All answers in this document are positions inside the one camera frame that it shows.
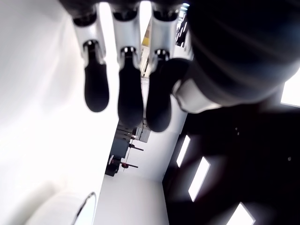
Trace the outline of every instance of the black ceiling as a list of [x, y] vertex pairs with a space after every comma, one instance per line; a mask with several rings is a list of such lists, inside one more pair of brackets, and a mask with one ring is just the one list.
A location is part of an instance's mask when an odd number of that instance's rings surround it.
[[[217, 224], [239, 202], [251, 209], [256, 225], [300, 224], [300, 110], [269, 106], [270, 99], [188, 115], [163, 181], [171, 225]], [[178, 168], [186, 134], [191, 141]], [[205, 180], [215, 184], [192, 202], [187, 190], [202, 156], [219, 168]]]

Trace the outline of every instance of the robotic finger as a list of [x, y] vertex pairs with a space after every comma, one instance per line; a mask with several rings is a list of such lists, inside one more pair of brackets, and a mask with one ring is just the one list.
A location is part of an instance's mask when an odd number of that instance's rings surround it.
[[91, 111], [100, 112], [108, 105], [109, 89], [98, 4], [78, 13], [73, 24], [85, 64], [85, 102]]

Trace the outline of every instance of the black fingertip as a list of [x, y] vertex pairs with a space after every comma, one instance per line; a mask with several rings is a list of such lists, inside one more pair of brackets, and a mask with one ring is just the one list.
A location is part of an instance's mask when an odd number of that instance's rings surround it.
[[84, 97], [88, 108], [95, 112], [103, 111], [109, 102], [109, 89], [106, 65], [90, 60], [85, 68]]

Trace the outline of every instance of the rectangular light panel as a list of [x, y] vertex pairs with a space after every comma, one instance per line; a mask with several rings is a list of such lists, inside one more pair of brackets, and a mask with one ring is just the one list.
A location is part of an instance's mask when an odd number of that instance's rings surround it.
[[240, 203], [228, 221], [227, 225], [252, 225], [254, 222], [255, 219], [248, 212], [246, 207]]
[[281, 103], [285, 105], [300, 106], [300, 70], [292, 76], [283, 89]]
[[197, 172], [195, 174], [195, 177], [194, 177], [192, 184], [188, 190], [189, 196], [191, 196], [191, 199], [193, 202], [195, 201], [195, 199], [199, 193], [199, 190], [203, 184], [203, 181], [205, 179], [205, 176], [206, 176], [209, 168], [210, 168], [210, 163], [206, 160], [205, 157], [202, 157], [199, 167], [197, 169]]
[[185, 156], [185, 154], [187, 152], [188, 144], [189, 144], [190, 140], [191, 139], [189, 138], [189, 136], [186, 136], [185, 139], [184, 139], [184, 141], [183, 141], [180, 153], [179, 153], [178, 158], [176, 160], [178, 167], [181, 166], [183, 158], [184, 158], [184, 156]]

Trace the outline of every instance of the robotic hand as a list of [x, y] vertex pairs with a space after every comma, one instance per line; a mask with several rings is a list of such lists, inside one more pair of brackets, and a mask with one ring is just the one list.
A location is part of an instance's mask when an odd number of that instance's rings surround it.
[[[60, 0], [73, 18], [85, 61], [85, 100], [93, 112], [106, 108], [109, 89], [100, 0]], [[138, 0], [106, 0], [111, 6], [120, 65], [118, 114], [126, 127], [143, 120]], [[193, 61], [172, 58], [181, 0], [153, 0], [146, 108], [148, 126], [164, 131], [171, 119], [170, 94], [182, 110], [255, 103], [299, 69], [300, 33], [292, 1], [190, 1], [187, 12]]]

